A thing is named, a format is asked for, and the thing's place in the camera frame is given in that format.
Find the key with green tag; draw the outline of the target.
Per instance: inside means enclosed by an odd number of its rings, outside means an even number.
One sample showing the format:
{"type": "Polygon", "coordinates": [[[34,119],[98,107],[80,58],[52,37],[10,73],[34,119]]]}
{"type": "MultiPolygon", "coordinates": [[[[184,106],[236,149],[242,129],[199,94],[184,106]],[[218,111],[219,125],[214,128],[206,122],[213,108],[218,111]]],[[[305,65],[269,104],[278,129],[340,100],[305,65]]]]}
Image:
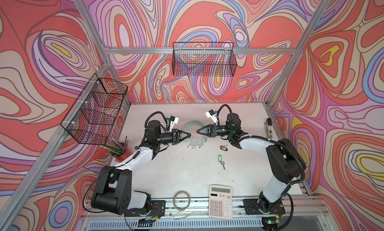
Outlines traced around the key with green tag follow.
{"type": "Polygon", "coordinates": [[[225,161],[223,160],[223,156],[222,155],[218,155],[218,162],[221,164],[221,166],[223,167],[223,169],[225,170],[226,167],[225,167],[225,161]]]}

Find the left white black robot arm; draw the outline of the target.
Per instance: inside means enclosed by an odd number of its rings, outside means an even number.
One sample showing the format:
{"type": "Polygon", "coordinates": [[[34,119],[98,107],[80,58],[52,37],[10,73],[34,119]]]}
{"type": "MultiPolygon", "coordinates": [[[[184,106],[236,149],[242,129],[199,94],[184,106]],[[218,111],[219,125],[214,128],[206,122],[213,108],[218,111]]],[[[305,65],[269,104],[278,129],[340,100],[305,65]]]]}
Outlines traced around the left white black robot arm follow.
{"type": "Polygon", "coordinates": [[[177,145],[191,137],[191,134],[175,129],[179,118],[166,118],[163,112],[152,113],[145,121],[144,136],[135,147],[135,152],[114,166],[105,166],[96,178],[91,207],[100,213],[109,212],[124,215],[134,210],[147,215],[152,209],[151,194],[132,188],[133,174],[152,161],[158,153],[165,151],[162,145],[177,145]]]}

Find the metal disc with keyrings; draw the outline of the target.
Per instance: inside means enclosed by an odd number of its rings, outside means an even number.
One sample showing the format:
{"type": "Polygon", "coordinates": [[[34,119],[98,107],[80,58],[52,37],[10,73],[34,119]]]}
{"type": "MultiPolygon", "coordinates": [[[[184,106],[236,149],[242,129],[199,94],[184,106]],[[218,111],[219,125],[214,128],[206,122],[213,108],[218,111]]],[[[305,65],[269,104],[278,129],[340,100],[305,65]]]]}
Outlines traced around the metal disc with keyrings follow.
{"type": "Polygon", "coordinates": [[[184,141],[184,143],[186,143],[187,148],[200,149],[204,146],[208,137],[197,133],[197,130],[203,128],[204,126],[205,124],[198,120],[190,120],[189,122],[184,124],[182,131],[191,134],[191,137],[184,141]]]}

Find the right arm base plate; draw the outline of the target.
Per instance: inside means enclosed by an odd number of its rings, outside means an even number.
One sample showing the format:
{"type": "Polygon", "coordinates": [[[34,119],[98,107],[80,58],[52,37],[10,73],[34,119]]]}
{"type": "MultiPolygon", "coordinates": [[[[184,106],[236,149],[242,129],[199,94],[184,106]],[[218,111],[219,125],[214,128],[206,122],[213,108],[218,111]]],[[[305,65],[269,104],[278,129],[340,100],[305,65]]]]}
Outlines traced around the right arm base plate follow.
{"type": "Polygon", "coordinates": [[[281,200],[275,203],[269,203],[262,199],[244,199],[242,207],[245,209],[246,215],[279,215],[286,213],[281,200]]]}

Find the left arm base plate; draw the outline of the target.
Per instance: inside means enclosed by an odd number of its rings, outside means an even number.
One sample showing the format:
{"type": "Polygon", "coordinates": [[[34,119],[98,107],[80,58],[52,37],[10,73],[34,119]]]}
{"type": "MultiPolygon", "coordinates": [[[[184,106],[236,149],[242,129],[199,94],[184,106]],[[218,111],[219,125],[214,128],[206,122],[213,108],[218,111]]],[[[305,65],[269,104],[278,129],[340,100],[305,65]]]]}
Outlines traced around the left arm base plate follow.
{"type": "Polygon", "coordinates": [[[130,209],[125,213],[126,217],[150,217],[160,218],[165,214],[166,201],[152,200],[151,204],[142,209],[130,209]]]}

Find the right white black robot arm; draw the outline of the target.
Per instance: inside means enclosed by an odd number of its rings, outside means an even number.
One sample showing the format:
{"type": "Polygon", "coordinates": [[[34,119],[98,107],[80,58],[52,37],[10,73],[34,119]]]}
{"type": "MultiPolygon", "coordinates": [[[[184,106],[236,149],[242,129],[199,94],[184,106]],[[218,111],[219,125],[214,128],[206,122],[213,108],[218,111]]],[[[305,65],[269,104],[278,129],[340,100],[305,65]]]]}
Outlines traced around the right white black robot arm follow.
{"type": "Polygon", "coordinates": [[[197,134],[208,138],[226,137],[235,148],[254,151],[268,157],[273,176],[258,198],[256,208],[261,213],[270,213],[293,185],[304,182],[307,166],[290,140],[274,141],[244,132],[239,115],[233,113],[227,104],[222,105],[218,111],[207,111],[206,116],[214,123],[198,129],[197,134]]]}

